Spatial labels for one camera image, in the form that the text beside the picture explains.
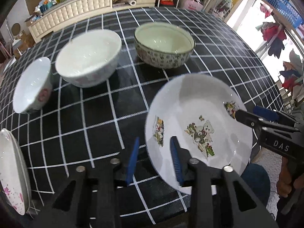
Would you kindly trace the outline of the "right hand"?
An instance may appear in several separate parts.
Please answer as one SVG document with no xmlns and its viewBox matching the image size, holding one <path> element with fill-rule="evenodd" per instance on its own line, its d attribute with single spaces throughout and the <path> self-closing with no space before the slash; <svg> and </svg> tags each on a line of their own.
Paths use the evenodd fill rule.
<svg viewBox="0 0 304 228">
<path fill-rule="evenodd" d="M 292 185 L 291 174 L 287 168 L 288 159 L 282 157 L 281 171 L 279 174 L 279 179 L 277 181 L 277 193 L 280 197 L 287 197 L 288 194 L 292 191 L 292 186 L 295 189 L 301 189 L 304 185 L 303 174 L 294 181 Z"/>
</svg>

